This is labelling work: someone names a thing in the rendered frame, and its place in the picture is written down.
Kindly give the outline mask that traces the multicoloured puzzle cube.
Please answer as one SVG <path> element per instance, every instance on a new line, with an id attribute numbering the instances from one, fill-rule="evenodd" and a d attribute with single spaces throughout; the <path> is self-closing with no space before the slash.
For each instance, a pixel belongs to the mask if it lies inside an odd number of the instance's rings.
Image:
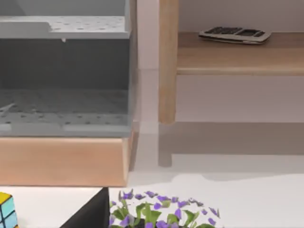
<path id="1" fill-rule="evenodd" d="M 19 228 L 13 196 L 0 192 L 0 228 Z"/>

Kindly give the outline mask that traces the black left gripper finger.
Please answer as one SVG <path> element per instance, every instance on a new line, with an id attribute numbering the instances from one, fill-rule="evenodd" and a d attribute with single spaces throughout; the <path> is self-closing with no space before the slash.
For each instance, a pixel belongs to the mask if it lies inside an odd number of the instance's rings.
<path id="1" fill-rule="evenodd" d="M 60 228 L 108 228 L 109 188 L 103 187 Z"/>

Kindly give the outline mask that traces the wooden open shelf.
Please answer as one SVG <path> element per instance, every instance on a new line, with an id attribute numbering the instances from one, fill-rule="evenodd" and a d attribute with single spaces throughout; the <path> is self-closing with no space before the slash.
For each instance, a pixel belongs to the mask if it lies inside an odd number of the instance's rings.
<path id="1" fill-rule="evenodd" d="M 163 124 L 176 117 L 177 76 L 302 76 L 304 32 L 275 33 L 264 47 L 200 44 L 179 33 L 179 0 L 159 3 L 159 113 Z"/>

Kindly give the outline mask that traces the grey pierced drawer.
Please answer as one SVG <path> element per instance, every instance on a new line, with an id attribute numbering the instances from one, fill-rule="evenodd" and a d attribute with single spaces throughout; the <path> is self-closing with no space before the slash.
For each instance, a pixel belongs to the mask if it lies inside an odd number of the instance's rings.
<path id="1" fill-rule="evenodd" d="M 136 0 L 0 0 L 0 137 L 124 138 Z"/>

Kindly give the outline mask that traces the purple flower plant pot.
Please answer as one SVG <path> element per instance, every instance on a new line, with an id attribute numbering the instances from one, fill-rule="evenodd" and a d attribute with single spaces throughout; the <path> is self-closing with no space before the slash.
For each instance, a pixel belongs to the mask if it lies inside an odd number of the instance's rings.
<path id="1" fill-rule="evenodd" d="M 219 209 L 194 198 L 160 195 L 155 191 L 120 191 L 110 201 L 108 228 L 225 228 Z"/>

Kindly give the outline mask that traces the grey calculator with black keys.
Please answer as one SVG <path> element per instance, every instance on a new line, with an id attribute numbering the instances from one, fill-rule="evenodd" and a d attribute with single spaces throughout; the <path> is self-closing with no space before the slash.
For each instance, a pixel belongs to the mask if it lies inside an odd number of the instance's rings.
<path id="1" fill-rule="evenodd" d="M 253 45 L 267 42 L 271 35 L 271 32 L 241 27 L 213 27 L 199 32 L 199 37 L 207 40 Z"/>

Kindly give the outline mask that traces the pale wooden drawer front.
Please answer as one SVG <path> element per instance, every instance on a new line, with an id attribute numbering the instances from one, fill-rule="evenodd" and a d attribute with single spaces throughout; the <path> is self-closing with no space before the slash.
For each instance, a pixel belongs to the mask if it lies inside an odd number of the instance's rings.
<path id="1" fill-rule="evenodd" d="M 0 137 L 0 185 L 125 187 L 137 139 Z"/>

